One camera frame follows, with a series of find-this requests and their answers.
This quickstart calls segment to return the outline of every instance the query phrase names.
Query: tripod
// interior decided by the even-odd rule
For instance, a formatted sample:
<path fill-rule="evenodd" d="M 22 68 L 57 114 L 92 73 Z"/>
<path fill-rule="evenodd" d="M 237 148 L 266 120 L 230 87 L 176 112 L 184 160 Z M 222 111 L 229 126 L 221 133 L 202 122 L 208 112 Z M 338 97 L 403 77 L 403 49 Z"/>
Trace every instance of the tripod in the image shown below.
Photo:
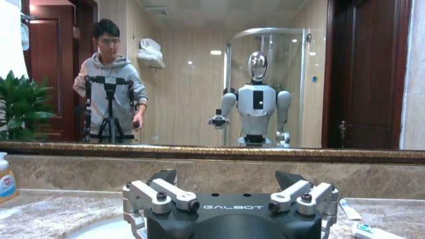
<path fill-rule="evenodd" d="M 114 97 L 113 97 L 114 91 L 106 88 L 105 90 L 106 90 L 106 100 L 108 100 L 108 116 L 104 117 L 104 120 L 101 122 L 97 138 L 98 138 L 98 142 L 102 142 L 102 132 L 105 130 L 105 126 L 108 125 L 109 143 L 114 143 L 116 140 L 118 143 L 121 143 L 125 136 L 124 136 L 122 128 L 120 126 L 120 121 L 117 118 L 113 117 L 113 111 L 112 111 L 112 101 L 114 100 Z M 114 131 L 116 129 L 118 130 L 118 138 L 116 137 L 116 131 Z"/>
<path fill-rule="evenodd" d="M 90 134 L 89 129 L 90 129 L 90 82 L 101 83 L 104 84 L 104 89 L 106 93 L 106 100 L 108 100 L 108 111 L 104 116 L 100 128 L 98 128 L 98 133 L 97 134 Z M 114 80 L 105 80 L 104 77 L 89 77 L 85 76 L 85 91 L 86 91 L 86 102 L 85 106 L 88 108 L 86 113 L 85 113 L 85 128 L 84 128 L 84 142 L 89 142 L 89 138 L 98 138 L 98 142 L 101 143 L 104 141 L 104 138 L 109 139 L 109 143 L 121 143 L 122 139 L 134 139 L 133 135 L 124 135 L 122 128 L 120 125 L 120 121 L 116 117 L 113 117 L 113 110 L 112 110 L 112 104 L 114 100 L 114 90 L 116 90 L 116 85 L 125 85 L 128 84 L 124 79 L 117 78 Z M 104 130 L 105 127 L 108 126 L 108 136 L 105 137 Z"/>

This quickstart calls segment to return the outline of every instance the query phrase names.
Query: bottle cap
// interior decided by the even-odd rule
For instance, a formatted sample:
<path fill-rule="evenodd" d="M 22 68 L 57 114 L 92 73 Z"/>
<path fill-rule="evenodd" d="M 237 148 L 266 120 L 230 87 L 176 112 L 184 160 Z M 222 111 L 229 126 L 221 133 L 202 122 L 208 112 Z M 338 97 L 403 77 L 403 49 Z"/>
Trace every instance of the bottle cap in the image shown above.
<path fill-rule="evenodd" d="M 8 162 L 4 159 L 4 156 L 6 156 L 6 152 L 0 152 L 0 171 L 6 170 L 8 168 Z"/>

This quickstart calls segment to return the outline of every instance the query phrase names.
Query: marble backsplash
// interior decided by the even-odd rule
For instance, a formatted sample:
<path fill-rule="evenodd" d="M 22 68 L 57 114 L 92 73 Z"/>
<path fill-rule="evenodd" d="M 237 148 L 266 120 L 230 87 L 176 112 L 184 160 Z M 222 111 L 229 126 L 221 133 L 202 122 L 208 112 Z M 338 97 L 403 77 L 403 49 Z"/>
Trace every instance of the marble backsplash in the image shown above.
<path fill-rule="evenodd" d="M 177 169 L 178 187 L 194 192 L 280 191 L 274 171 L 332 183 L 341 197 L 425 199 L 425 166 L 8 155 L 25 189 L 120 191 L 125 182 Z"/>

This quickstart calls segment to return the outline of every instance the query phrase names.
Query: door handle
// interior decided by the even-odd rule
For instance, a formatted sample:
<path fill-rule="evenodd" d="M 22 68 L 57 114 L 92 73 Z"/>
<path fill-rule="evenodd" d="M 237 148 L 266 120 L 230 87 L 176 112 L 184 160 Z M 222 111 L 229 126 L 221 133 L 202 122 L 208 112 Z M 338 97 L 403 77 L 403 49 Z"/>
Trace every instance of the door handle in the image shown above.
<path fill-rule="evenodd" d="M 340 129 L 340 139 L 341 139 L 341 147 L 345 147 L 345 130 L 346 130 L 346 123 L 345 120 L 341 120 L 341 124 L 338 125 L 338 129 Z"/>

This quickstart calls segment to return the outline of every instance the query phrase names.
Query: man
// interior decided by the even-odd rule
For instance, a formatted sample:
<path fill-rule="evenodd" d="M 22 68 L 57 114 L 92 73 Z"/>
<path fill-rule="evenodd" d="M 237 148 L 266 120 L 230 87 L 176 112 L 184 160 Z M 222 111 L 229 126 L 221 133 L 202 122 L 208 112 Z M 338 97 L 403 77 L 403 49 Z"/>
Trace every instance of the man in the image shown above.
<path fill-rule="evenodd" d="M 85 80 L 88 75 L 112 78 L 124 78 L 126 82 L 133 82 L 133 99 L 137 101 L 138 110 L 130 118 L 129 90 L 126 85 L 116 86 L 113 100 L 113 117 L 118 118 L 120 126 L 125 135 L 132 135 L 133 125 L 140 129 L 144 123 L 144 113 L 148 105 L 148 95 L 138 73 L 130 61 L 117 54 L 120 47 L 120 29 L 113 21 L 101 19 L 93 26 L 93 43 L 97 52 L 86 59 L 81 65 L 78 76 L 74 78 L 73 90 L 80 96 L 85 96 Z M 108 112 L 108 100 L 104 84 L 92 83 L 92 119 L 90 134 L 98 133 L 98 128 Z"/>

